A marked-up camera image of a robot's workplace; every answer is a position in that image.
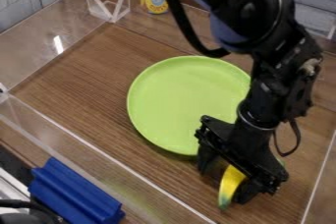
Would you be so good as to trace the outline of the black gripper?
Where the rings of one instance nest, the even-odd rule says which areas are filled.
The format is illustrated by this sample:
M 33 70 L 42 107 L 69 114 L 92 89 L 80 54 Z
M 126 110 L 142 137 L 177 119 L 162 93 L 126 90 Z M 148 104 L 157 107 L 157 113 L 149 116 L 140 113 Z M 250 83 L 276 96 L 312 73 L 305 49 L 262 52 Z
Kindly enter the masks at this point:
M 270 135 L 270 129 L 258 130 L 240 118 L 230 124 L 208 115 L 201 117 L 194 132 L 197 169 L 202 176 L 216 177 L 222 172 L 222 158 L 248 177 L 233 194 L 238 204 L 245 204 L 258 193 L 273 195 L 289 178 L 270 150 Z

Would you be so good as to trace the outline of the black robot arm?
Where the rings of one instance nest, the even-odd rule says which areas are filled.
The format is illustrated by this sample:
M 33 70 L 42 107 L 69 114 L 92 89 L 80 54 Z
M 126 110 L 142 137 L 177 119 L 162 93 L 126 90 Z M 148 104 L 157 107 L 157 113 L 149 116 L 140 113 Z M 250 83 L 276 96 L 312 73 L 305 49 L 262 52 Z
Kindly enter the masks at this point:
M 226 123 L 205 115 L 196 130 L 198 169 L 204 171 L 218 157 L 228 162 L 217 194 L 217 205 L 225 208 L 258 194 L 274 194 L 289 178 L 278 158 L 292 153 L 280 150 L 276 130 L 288 123 L 294 138 L 301 139 L 294 119 L 312 107 L 321 49 L 294 19 L 294 0 L 197 0 L 209 11 L 217 49 L 200 42 L 180 0 L 166 2 L 180 31 L 198 52 L 212 58 L 242 53 L 253 59 L 249 90 L 236 120 Z

